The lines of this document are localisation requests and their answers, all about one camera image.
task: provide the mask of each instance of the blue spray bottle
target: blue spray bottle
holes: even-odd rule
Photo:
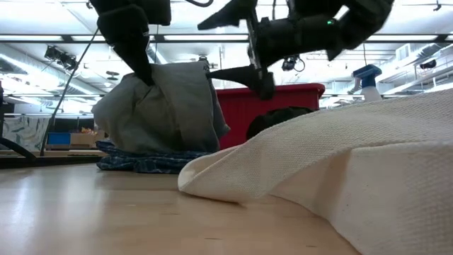
[[[356,80],[362,81],[362,95],[365,102],[382,100],[381,94],[376,89],[376,77],[382,74],[382,70],[373,64],[368,64],[352,73]]]

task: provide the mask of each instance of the red bin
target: red bin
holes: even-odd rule
[[[246,132],[252,120],[268,111],[288,106],[319,109],[323,84],[295,84],[277,86],[270,101],[261,101],[254,92],[244,89],[218,90],[220,106],[231,131],[220,140],[222,149],[241,145],[246,141]]]

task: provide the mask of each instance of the blue patterned cloth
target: blue patterned cloth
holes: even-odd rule
[[[108,154],[97,163],[100,169],[135,171],[142,174],[179,174],[187,163],[209,154],[206,152],[135,154],[117,149],[110,141],[98,141],[96,146]]]

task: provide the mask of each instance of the table surface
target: table surface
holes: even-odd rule
[[[0,170],[0,254],[358,254],[328,223],[272,196],[180,193],[177,176],[95,165]]]

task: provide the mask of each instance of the black cable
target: black cable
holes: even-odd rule
[[[296,69],[296,67],[294,67],[294,70],[296,72],[303,72],[305,70],[305,61],[300,58],[300,55],[298,56],[298,58],[299,58],[299,61],[302,62],[302,64],[304,64],[304,68],[302,68],[302,70],[299,71]]]
[[[41,72],[43,72],[43,71],[46,70],[48,67],[50,67],[50,65],[51,65],[53,62],[55,62],[55,60],[52,60],[47,66],[45,66],[45,67],[41,70]]]
[[[365,60],[365,65],[368,65],[365,44],[363,44],[363,59]]]
[[[275,20],[275,7],[277,6],[277,0],[272,3],[272,19]]]
[[[76,73],[76,70],[79,68],[79,65],[80,65],[82,59],[85,57],[85,54],[88,51],[88,49],[90,48],[91,43],[93,43],[94,38],[96,37],[96,34],[98,33],[98,31],[99,31],[99,28],[96,29],[96,32],[94,32],[94,35],[91,38],[91,40],[88,43],[88,45],[86,46],[86,48],[84,50],[84,53],[82,53],[82,56],[80,57],[79,61],[77,62],[74,70],[72,70],[71,76],[69,76],[69,78],[68,78],[68,81],[66,83],[66,86],[64,87],[63,93],[62,93],[61,98],[60,98],[60,100],[59,100],[59,102],[57,104],[57,107],[55,107],[54,113],[52,114],[52,117],[50,117],[49,124],[47,125],[47,128],[46,128],[45,133],[44,133],[44,137],[42,139],[41,150],[40,150],[40,156],[41,157],[44,156],[44,148],[45,148],[45,145],[47,144],[47,136],[49,135],[50,128],[53,126],[53,122],[55,121],[55,118],[57,117],[58,108],[61,106],[61,104],[62,104],[62,102],[64,100],[64,96],[66,96],[66,92],[68,91],[69,84],[71,83],[72,77],[74,77],[74,74]]]
[[[209,6],[211,6],[212,3],[214,3],[214,0],[209,0],[207,3],[200,3],[200,2],[197,2],[195,0],[186,0],[186,1],[191,3],[191,4],[193,4],[193,5],[195,5],[195,6],[203,7],[203,8],[209,7]]]

